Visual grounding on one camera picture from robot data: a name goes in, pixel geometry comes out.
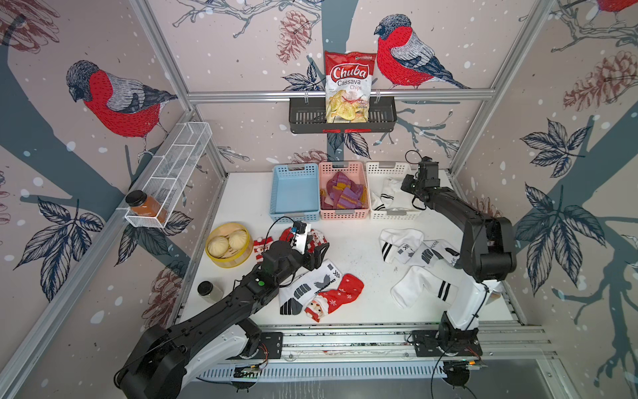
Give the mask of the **red santa sock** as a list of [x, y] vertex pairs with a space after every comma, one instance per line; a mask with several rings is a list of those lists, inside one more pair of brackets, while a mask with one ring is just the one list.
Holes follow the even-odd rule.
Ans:
[[[285, 229], [280, 235], [279, 239], [282, 241], [287, 241], [289, 243], [292, 242], [294, 238], [294, 234], [292, 232], [292, 227]], [[312, 253], [315, 251], [316, 247], [327, 244], [328, 241], [324, 234], [321, 231], [311, 229], [307, 235], [307, 253]]]
[[345, 274], [336, 289], [319, 292], [305, 307], [304, 314], [319, 323], [325, 316], [334, 313], [344, 304], [355, 302], [365, 284], [352, 274]]

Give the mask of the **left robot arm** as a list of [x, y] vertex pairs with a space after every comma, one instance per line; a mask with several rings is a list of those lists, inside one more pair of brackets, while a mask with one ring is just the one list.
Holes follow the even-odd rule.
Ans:
[[230, 294], [194, 317], [168, 329], [147, 329], [114, 377], [128, 398], [176, 398], [182, 388], [215, 364], [254, 354], [261, 329], [251, 316], [275, 299], [299, 269], [318, 269], [329, 244], [300, 253], [278, 240]]

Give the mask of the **white black sport sock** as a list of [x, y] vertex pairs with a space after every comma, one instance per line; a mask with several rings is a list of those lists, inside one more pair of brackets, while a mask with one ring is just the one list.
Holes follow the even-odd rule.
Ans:
[[342, 277], [341, 271], [329, 259], [318, 269], [295, 278], [289, 285], [279, 289], [279, 314], [299, 315], [316, 295]]

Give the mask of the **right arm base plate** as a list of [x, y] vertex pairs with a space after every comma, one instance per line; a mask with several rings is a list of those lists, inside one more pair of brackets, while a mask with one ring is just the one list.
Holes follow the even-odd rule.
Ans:
[[434, 330], [413, 330], [406, 342], [415, 349], [417, 357], [482, 357], [478, 339], [458, 339], [444, 342]]

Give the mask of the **red white striped sock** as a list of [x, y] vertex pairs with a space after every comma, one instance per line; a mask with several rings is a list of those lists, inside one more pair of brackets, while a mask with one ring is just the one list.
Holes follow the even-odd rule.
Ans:
[[258, 264], [262, 263], [264, 260], [264, 252], [267, 251], [272, 243], [274, 242], [272, 236], [268, 236], [266, 238], [258, 238], [254, 241], [254, 254], [256, 256], [256, 262]]

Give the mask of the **purple yellow striped sock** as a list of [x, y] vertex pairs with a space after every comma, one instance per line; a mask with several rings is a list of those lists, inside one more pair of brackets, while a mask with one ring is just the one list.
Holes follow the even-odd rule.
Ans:
[[367, 189], [343, 172], [337, 172], [320, 190], [322, 209], [366, 209]]

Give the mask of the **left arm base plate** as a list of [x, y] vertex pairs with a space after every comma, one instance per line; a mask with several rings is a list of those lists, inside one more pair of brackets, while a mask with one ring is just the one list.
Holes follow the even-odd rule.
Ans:
[[283, 333], [263, 332], [249, 337], [244, 349], [239, 353], [241, 359], [272, 360], [282, 357]]

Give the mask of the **white sock two black stripes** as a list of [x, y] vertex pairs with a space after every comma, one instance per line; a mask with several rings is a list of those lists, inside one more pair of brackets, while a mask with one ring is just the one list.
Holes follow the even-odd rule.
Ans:
[[397, 179], [386, 178], [383, 181], [380, 193], [372, 191], [372, 210], [404, 210], [401, 182]]

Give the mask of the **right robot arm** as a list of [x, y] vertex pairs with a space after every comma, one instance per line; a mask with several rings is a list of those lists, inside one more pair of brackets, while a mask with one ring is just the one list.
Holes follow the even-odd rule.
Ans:
[[455, 268], [465, 277], [437, 334], [443, 352], [458, 352], [476, 340], [479, 315], [489, 296], [516, 269], [513, 226], [509, 219], [480, 212], [441, 186], [439, 164], [429, 157], [420, 160], [415, 174], [404, 178], [401, 189], [463, 230]]

